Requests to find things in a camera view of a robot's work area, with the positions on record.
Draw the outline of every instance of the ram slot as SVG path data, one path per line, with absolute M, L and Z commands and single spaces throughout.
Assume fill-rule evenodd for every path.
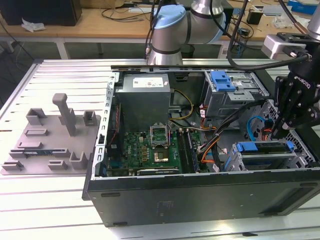
M 184 137 L 182 136 L 182 133 L 179 132 L 178 130 L 176 131 L 176 139 L 178 142 L 178 151 L 179 151 L 182 173 L 190 174 L 192 173 L 190 171 L 192 166 L 189 166 L 188 154 L 186 152 Z
M 198 160 L 197 160 L 197 156 L 192 144 L 192 139 L 190 136 L 190 132 L 189 131 L 185 131 L 183 133 L 183 138 L 184 138 L 184 142 L 185 142 L 185 150 L 187 152 L 187 156 L 188 156 L 188 162 L 189 165 L 192 166 L 192 172 L 196 173 L 199 171 L 199 167 L 198 167 Z

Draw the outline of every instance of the green circuit board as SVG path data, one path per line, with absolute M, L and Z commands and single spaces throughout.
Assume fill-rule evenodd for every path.
M 170 131 L 168 148 L 157 146 L 152 148 L 150 132 L 126 132 L 124 136 L 124 157 L 121 159 L 122 168 L 172 168 L 182 172 L 176 131 Z M 200 145 L 200 136 L 196 131 L 191 132 L 194 149 Z M 166 140 L 164 131 L 153 132 L 154 141 Z
M 155 162 L 155 149 L 151 146 L 150 132 L 126 132 L 124 137 L 124 158 L 121 160 L 123 168 L 162 168 L 172 167 L 181 171 L 181 163 L 177 149 L 176 133 L 170 133 L 170 146 L 162 148 L 168 153 L 168 158 Z M 163 140 L 163 136 L 156 136 L 153 139 Z

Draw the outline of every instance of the open computer tower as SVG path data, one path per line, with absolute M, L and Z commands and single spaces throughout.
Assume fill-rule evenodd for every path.
M 319 137 L 271 138 L 265 70 L 112 68 L 84 188 L 106 227 L 283 216 L 319 193 Z

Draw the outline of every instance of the sticker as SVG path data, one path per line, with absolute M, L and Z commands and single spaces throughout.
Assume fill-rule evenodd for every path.
M 242 86 L 242 83 L 240 81 L 234 81 L 233 85 Z
M 162 77 L 135 77 L 133 79 L 133 87 L 134 88 L 163 88 L 164 81 Z
M 218 166 L 217 166 L 215 163 L 213 164 L 213 170 L 214 170 L 216 173 L 220 172 Z
M 205 118 L 206 117 L 206 111 L 205 110 L 200 110 L 200 115 L 202 118 Z

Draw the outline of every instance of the floor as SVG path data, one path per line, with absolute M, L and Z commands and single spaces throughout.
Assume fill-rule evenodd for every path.
M 54 43 L 26 42 L 23 46 L 35 59 L 60 59 Z M 104 54 L 101 56 L 98 54 L 95 43 L 67 43 L 66 47 L 72 59 L 141 59 L 144 57 L 144 44 L 139 43 L 104 43 Z M 218 45 L 206 44 L 194 47 L 193 58 L 197 59 L 217 58 L 220 49 Z M 33 62 L 20 48 L 16 45 L 13 53 L 6 51 L 0 53 L 0 108 Z M 234 49 L 234 52 L 233 57 L 237 58 L 237 50 Z M 260 50 L 254 49 L 246 49 L 241 57 L 244 59 L 266 58 Z

